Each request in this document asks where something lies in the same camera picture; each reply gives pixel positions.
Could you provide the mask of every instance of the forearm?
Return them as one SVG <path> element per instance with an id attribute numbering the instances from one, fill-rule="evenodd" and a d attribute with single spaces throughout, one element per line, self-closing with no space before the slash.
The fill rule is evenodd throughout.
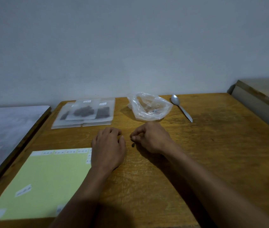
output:
<path id="1" fill-rule="evenodd" d="M 165 157 L 188 181 L 218 227 L 269 227 L 269 217 L 219 177 L 171 144 Z"/>
<path id="2" fill-rule="evenodd" d="M 79 189 L 50 227 L 89 227 L 109 175 L 108 171 L 101 168 L 91 168 Z"/>

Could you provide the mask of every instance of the paper sheet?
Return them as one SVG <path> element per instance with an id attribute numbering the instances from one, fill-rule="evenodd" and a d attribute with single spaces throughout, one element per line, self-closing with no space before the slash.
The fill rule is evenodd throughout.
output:
<path id="1" fill-rule="evenodd" d="M 57 216 L 85 179 L 90 160 L 91 148 L 32 152 L 0 196 L 0 220 Z"/>

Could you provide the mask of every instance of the small dark object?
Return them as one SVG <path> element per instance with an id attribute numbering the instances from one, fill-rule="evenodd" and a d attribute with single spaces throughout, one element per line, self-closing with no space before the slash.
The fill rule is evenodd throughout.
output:
<path id="1" fill-rule="evenodd" d="M 69 114 L 69 111 L 67 111 L 66 113 L 64 113 L 64 114 L 61 116 L 60 120 L 65 120 L 68 114 Z"/>
<path id="2" fill-rule="evenodd" d="M 110 116 L 109 114 L 109 107 L 103 107 L 103 108 L 99 108 L 97 111 L 97 118 L 108 118 Z"/>
<path id="3" fill-rule="evenodd" d="M 74 111 L 74 116 L 87 117 L 94 114 L 94 109 L 91 106 L 79 108 Z"/>

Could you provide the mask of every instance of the clear plastic bag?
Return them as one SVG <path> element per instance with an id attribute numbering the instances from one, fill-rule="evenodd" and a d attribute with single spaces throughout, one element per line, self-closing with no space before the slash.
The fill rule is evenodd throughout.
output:
<path id="1" fill-rule="evenodd" d="M 127 96 L 128 107 L 137 120 L 155 121 L 165 117 L 172 109 L 172 103 L 157 95 L 137 93 Z"/>

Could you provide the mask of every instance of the metal spoon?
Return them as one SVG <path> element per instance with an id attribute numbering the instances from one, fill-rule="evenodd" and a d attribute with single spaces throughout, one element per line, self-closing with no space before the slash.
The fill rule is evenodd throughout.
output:
<path id="1" fill-rule="evenodd" d="M 178 107 L 180 107 L 180 109 L 183 111 L 183 113 L 185 114 L 185 116 L 188 118 L 188 120 L 190 120 L 190 122 L 193 122 L 193 119 L 191 118 L 191 116 L 183 109 L 182 106 L 180 106 L 180 100 L 178 99 L 177 96 L 175 95 L 172 95 L 171 97 L 171 102 L 174 104 L 174 105 L 177 105 Z"/>

